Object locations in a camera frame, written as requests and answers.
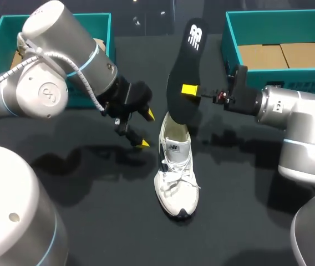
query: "insole logo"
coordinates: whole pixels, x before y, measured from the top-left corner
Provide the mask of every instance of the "insole logo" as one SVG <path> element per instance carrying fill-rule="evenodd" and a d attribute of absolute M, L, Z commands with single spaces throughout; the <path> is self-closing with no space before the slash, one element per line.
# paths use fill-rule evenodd
<path fill-rule="evenodd" d="M 189 43 L 198 51 L 199 43 L 202 38 L 202 29 L 198 28 L 196 25 L 192 25 L 189 36 Z"/>

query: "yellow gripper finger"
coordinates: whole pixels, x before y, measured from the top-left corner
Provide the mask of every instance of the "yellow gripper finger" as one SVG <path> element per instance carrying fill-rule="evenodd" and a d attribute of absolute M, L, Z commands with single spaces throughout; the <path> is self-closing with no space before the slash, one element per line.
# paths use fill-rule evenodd
<path fill-rule="evenodd" d="M 153 120 L 155 120 L 155 117 L 154 117 L 154 115 L 153 115 L 153 112 L 151 111 L 151 109 L 150 109 L 150 108 L 149 108 L 148 113 L 149 113 L 149 115 L 151 116 L 151 118 L 152 118 Z"/>
<path fill-rule="evenodd" d="M 187 84 L 182 85 L 182 90 L 181 90 L 182 94 L 197 96 L 197 91 L 198 91 L 198 85 L 187 85 Z"/>
<path fill-rule="evenodd" d="M 136 147 L 138 147 L 138 148 L 148 148 L 148 147 L 150 147 L 150 145 L 149 145 L 149 143 L 147 143 L 147 142 L 143 139 L 143 141 L 141 142 L 141 144 L 140 144 L 140 145 L 137 145 Z"/>

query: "new balance logo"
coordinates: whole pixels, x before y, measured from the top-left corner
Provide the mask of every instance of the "new balance logo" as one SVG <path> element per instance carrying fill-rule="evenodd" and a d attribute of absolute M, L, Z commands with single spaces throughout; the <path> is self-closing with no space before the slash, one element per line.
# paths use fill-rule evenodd
<path fill-rule="evenodd" d="M 174 151 L 174 152 L 180 152 L 180 147 L 178 147 L 177 145 L 171 144 L 171 145 L 169 146 L 169 150 L 170 150 L 170 151 Z"/>
<path fill-rule="evenodd" d="M 197 28 L 196 25 L 192 25 L 189 36 L 189 43 L 198 51 L 200 47 L 199 43 L 202 38 L 202 29 Z"/>

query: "black insole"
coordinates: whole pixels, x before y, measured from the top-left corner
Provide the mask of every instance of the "black insole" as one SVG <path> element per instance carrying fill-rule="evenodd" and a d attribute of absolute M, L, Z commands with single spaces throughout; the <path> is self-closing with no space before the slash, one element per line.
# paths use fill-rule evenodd
<path fill-rule="evenodd" d="M 178 124 L 187 124 L 197 113 L 200 98 L 181 93 L 182 85 L 200 85 L 200 60 L 207 41 L 207 23 L 201 18 L 188 21 L 176 62 L 167 81 L 167 108 Z"/>

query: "black table surface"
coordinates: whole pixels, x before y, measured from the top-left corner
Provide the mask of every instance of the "black table surface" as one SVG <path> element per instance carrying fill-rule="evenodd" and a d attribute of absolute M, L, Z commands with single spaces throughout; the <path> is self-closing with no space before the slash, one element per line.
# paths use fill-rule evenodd
<path fill-rule="evenodd" d="M 201 61 L 204 86 L 223 88 L 220 35 Z M 119 71 L 154 93 L 156 121 L 131 124 L 152 147 L 136 152 L 95 110 L 68 110 L 40 121 L 0 120 L 0 146 L 34 168 L 57 205 L 70 240 L 68 266 L 296 265 L 289 229 L 310 191 L 277 174 L 282 132 L 208 100 L 191 123 L 196 215 L 170 220 L 154 190 L 158 135 L 167 111 L 166 82 L 181 37 L 116 38 Z"/>

